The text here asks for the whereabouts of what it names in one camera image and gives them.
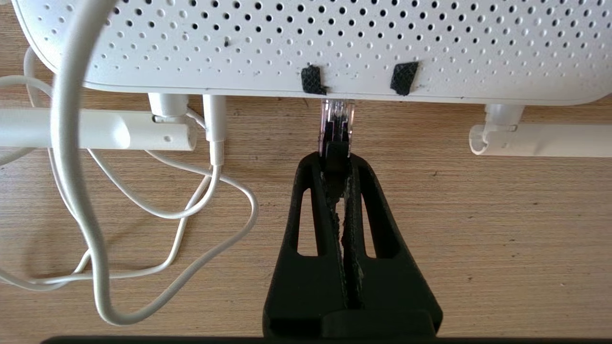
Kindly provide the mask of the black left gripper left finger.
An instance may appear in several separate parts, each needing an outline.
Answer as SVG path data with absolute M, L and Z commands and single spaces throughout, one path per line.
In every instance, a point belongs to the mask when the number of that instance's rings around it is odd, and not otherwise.
M 303 195 L 311 193 L 317 254 L 298 251 Z M 346 308 L 339 219 L 328 199 L 320 157 L 312 153 L 295 173 L 284 237 L 263 307 L 266 337 L 321 337 L 323 318 Z

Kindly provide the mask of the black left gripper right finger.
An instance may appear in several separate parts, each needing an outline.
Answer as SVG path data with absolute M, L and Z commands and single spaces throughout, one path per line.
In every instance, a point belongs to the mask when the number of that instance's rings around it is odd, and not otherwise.
M 349 172 L 343 263 L 358 330 L 385 337 L 435 337 L 442 309 L 407 248 L 374 170 L 352 155 Z

